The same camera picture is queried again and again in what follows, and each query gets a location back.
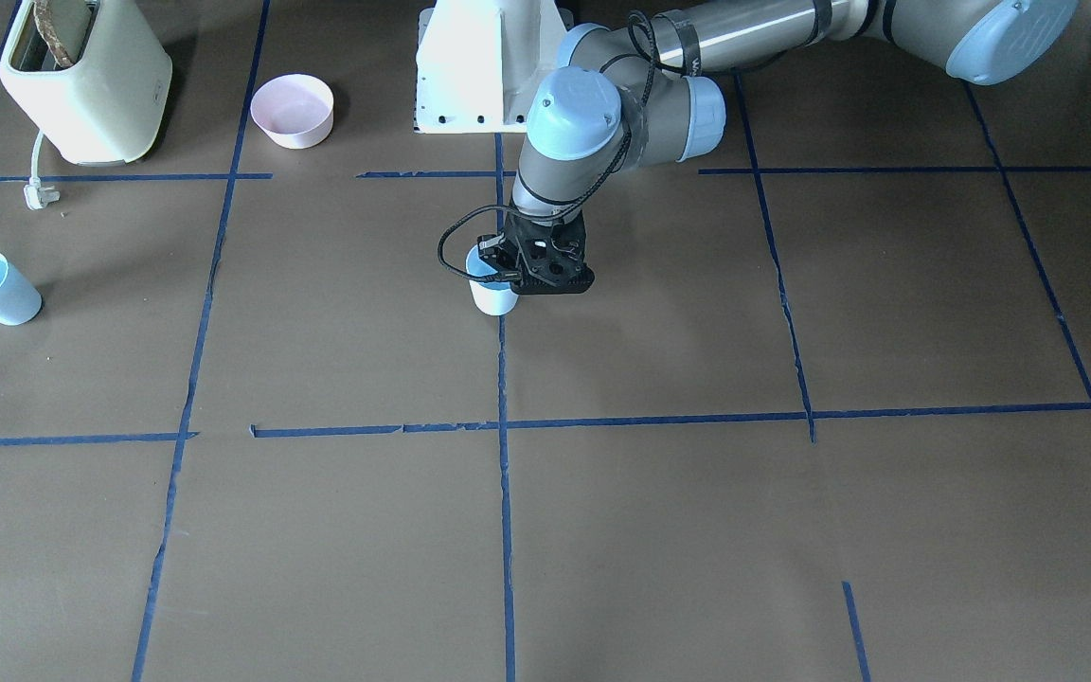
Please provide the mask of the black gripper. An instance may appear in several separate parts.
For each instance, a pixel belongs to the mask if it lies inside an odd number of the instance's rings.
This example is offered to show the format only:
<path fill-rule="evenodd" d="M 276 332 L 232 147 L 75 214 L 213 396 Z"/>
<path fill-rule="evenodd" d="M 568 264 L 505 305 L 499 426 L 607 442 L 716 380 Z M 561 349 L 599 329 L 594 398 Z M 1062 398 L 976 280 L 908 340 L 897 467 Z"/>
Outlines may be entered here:
<path fill-rule="evenodd" d="M 584 294 L 595 282 L 584 259 L 585 239 L 580 212 L 550 224 L 509 215 L 494 238 L 494 270 L 520 296 Z"/>

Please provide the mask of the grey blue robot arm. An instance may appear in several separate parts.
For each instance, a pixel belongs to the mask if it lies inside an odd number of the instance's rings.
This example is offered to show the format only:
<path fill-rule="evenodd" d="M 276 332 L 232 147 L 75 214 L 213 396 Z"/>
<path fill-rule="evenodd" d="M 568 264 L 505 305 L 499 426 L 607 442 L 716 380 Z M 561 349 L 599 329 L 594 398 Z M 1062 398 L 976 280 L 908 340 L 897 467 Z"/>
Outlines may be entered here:
<path fill-rule="evenodd" d="M 681 163 L 719 146 L 727 105 L 716 77 L 822 41 L 870 36 L 993 85 L 1060 38 L 1074 1 L 710 1 L 627 26 L 567 31 L 538 86 L 518 177 L 497 236 L 477 239 L 473 283 L 513 294 L 583 294 L 582 207 L 619 171 Z"/>

